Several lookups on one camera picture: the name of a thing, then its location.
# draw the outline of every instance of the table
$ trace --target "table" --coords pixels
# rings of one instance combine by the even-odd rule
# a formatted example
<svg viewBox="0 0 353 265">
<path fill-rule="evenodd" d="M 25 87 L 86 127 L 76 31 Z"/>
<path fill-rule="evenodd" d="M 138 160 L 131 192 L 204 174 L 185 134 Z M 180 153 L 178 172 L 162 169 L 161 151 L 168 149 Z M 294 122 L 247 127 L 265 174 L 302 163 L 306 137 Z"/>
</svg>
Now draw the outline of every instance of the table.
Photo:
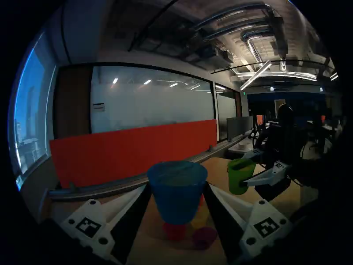
<svg viewBox="0 0 353 265">
<path fill-rule="evenodd" d="M 249 138 L 244 138 L 241 140 L 239 143 L 233 145 L 232 147 L 228 148 L 228 151 L 230 153 L 235 153 L 235 154 L 244 154 L 248 151 L 251 151 L 252 148 L 252 139 Z"/>
<path fill-rule="evenodd" d="M 229 161 L 228 159 L 213 157 L 201 163 L 208 171 L 207 181 L 228 193 L 230 193 L 227 173 L 227 164 Z M 260 165 L 256 165 L 254 174 L 263 170 Z M 99 199 L 99 201 L 105 203 L 118 196 Z M 238 197 L 250 203 L 261 199 L 254 187 L 249 187 L 246 193 Z M 60 222 L 60 220 L 62 221 L 67 218 L 83 203 L 54 203 L 52 204 L 52 217 L 55 217 Z M 289 217 L 300 207 L 299 186 L 292 183 L 286 191 L 272 200 L 271 204 L 285 216 Z M 190 224 L 187 225 L 185 240 L 171 242 L 166 238 L 162 229 L 163 223 L 152 195 L 131 248 L 128 264 L 227 264 L 224 250 L 218 237 L 209 249 L 195 250 L 190 240 L 194 228 Z M 208 227 L 214 228 L 211 216 L 208 217 L 206 224 Z"/>
<path fill-rule="evenodd" d="M 332 131 L 332 126 L 329 126 L 329 125 L 327 125 L 327 124 L 324 124 L 322 127 L 323 127 L 324 129 L 326 129 L 327 131 Z"/>
</svg>

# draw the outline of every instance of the red cup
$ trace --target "red cup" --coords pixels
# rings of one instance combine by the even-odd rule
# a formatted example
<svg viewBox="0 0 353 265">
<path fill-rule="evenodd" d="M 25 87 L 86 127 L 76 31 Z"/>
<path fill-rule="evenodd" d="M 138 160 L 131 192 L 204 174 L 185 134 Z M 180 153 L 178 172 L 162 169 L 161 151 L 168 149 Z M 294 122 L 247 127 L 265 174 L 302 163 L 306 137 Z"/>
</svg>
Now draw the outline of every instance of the red cup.
<svg viewBox="0 0 353 265">
<path fill-rule="evenodd" d="M 217 238 L 217 231 L 211 227 L 197 229 L 192 235 L 195 248 L 199 250 L 208 249 Z"/>
<path fill-rule="evenodd" d="M 204 197 L 203 197 L 203 194 L 202 194 L 202 195 L 201 195 L 201 198 L 200 198 L 199 206 L 202 206 L 202 205 L 203 205 L 203 200 L 204 200 Z"/>
<path fill-rule="evenodd" d="M 163 224 L 163 230 L 167 234 L 168 240 L 181 241 L 185 237 L 186 225 Z"/>
</svg>

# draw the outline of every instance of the glass wall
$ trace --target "glass wall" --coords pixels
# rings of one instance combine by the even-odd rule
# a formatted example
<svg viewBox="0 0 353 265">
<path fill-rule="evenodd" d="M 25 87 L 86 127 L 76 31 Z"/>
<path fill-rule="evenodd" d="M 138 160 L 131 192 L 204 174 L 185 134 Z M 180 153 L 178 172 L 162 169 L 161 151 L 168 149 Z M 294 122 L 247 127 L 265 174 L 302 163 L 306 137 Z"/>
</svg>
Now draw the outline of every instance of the glass wall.
<svg viewBox="0 0 353 265">
<path fill-rule="evenodd" d="M 42 34 L 26 59 L 15 96 L 14 150 L 22 174 L 47 154 L 47 105 L 55 69 L 56 61 Z M 23 177 L 17 182 L 20 187 Z"/>
<path fill-rule="evenodd" d="M 93 69 L 92 133 L 211 120 L 213 106 L 211 83 L 204 80 L 136 67 Z"/>
<path fill-rule="evenodd" d="M 227 139 L 227 118 L 237 116 L 235 91 L 215 84 L 218 106 L 219 140 Z"/>
</svg>

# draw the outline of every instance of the blue cup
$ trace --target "blue cup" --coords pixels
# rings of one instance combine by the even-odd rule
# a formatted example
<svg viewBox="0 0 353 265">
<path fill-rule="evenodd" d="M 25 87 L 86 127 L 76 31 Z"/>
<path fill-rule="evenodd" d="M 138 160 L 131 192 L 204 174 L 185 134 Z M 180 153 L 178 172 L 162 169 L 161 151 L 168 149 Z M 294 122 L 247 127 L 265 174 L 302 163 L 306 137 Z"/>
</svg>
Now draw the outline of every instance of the blue cup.
<svg viewBox="0 0 353 265">
<path fill-rule="evenodd" d="M 197 212 L 207 170 L 189 161 L 162 162 L 147 172 L 162 219 L 169 224 L 189 223 Z"/>
</svg>

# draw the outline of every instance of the orange partition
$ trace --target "orange partition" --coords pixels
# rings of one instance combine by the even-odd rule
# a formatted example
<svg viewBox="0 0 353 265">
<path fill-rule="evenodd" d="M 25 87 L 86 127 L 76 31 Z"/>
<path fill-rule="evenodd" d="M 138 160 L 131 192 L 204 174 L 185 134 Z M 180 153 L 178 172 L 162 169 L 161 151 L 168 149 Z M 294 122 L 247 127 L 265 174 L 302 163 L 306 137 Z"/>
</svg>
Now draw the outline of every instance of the orange partition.
<svg viewBox="0 0 353 265">
<path fill-rule="evenodd" d="M 261 125 L 263 123 L 263 115 L 257 115 L 257 125 Z"/>
<path fill-rule="evenodd" d="M 61 186 L 69 188 L 70 182 L 84 187 L 143 174 L 216 144 L 216 120 L 208 120 L 56 139 L 50 148 Z"/>
</svg>

